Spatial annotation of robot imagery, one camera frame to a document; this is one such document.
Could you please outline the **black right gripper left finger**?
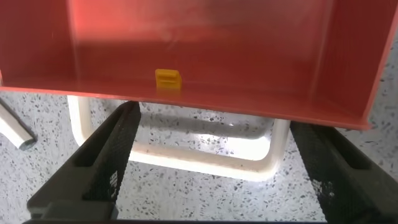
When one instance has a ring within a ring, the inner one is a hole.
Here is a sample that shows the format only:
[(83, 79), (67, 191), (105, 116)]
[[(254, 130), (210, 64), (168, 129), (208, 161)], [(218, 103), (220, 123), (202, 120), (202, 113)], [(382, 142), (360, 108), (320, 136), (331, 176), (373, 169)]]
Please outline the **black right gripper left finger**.
[(29, 199), (39, 220), (109, 220), (141, 120), (139, 104), (127, 101)]

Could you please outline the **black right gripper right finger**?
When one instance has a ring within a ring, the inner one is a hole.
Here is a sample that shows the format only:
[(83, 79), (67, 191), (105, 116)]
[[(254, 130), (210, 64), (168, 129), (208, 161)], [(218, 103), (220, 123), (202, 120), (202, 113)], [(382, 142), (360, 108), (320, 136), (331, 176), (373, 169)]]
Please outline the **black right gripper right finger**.
[(397, 181), (332, 127), (290, 130), (328, 223), (397, 223)]

